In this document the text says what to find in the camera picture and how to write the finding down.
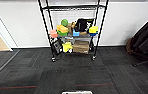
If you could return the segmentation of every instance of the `caster wheel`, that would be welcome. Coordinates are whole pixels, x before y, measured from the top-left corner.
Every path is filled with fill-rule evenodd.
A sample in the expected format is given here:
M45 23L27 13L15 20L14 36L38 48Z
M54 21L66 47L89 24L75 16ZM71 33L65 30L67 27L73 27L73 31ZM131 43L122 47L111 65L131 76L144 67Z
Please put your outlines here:
M136 67L136 66L138 66L138 65L137 65L137 64L132 64L132 66L133 66L133 67Z
M56 59L55 58L52 58L52 62L55 62L56 61Z
M96 56L93 56L93 57L92 57L92 60L94 61L94 60L95 60L95 58L96 58Z

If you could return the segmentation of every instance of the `colorful toy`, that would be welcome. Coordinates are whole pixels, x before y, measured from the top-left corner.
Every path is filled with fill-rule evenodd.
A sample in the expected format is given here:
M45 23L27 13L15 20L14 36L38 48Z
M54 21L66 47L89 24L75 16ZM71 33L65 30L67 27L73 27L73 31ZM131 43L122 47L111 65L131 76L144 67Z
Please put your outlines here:
M75 32L75 30L73 29L73 36L79 36L80 32Z
M68 20L63 19L63 20L61 21L61 25L67 26L67 25L68 25Z
M90 34L90 36L95 36L98 33L89 33L89 34Z
M75 25L76 25L76 22L72 22L72 29L74 29L75 28Z
M97 26L92 26L89 28L89 33L97 33L98 32L98 27Z
M57 34L57 32L56 32L55 29L50 30L49 32L50 32L50 36L51 36L52 38L56 38L56 37L58 37L58 34Z
M64 27L63 25L57 25L57 31L60 31L61 33L68 32L68 28Z
M60 36L67 36L67 34L68 34L68 32L62 33L61 31L58 31L58 30L57 30L57 32L58 32L58 34L59 34Z
M65 44L62 44L63 46L63 51L66 53L67 51L69 51L70 49L73 49L72 44L70 42L66 42Z
M72 23L68 23L67 28L69 30L69 33L72 33Z

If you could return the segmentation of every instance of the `wall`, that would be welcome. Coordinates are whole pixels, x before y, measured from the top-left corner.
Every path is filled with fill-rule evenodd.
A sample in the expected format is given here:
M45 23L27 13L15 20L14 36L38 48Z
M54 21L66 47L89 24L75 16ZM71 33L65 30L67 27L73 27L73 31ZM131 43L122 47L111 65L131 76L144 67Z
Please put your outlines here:
M53 1L50 2L51 5L69 5L67 2ZM79 4L85 4L84 0L81 0ZM79 17L93 17L95 12L54 12L52 15L54 28L56 28L56 25L60 24L60 20L63 18L71 22ZM19 48L49 46L36 0L0 1L0 17ZM102 16L99 15L97 25L100 25L101 18ZM99 45L125 45L127 39L132 37L147 21L148 2L110 2Z
M15 42L13 41L12 37L9 35L7 29L5 28L1 20L0 20L0 37L5 42L5 44L8 46L8 48L10 47L17 48Z

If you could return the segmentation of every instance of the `orange toy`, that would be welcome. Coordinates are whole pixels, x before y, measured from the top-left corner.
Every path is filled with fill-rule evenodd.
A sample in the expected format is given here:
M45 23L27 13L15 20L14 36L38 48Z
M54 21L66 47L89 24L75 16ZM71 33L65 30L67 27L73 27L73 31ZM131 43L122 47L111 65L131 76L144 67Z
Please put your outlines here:
M58 34L57 34L57 32L56 32L55 29L50 30L50 35L51 35L52 38L56 38L56 37L58 37Z

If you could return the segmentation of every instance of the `white object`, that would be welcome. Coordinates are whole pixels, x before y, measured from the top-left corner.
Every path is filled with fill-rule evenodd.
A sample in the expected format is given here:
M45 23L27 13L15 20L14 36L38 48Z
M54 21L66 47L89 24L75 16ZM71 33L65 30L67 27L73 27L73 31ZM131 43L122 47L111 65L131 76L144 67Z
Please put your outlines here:
M91 91L62 92L62 94L93 94Z

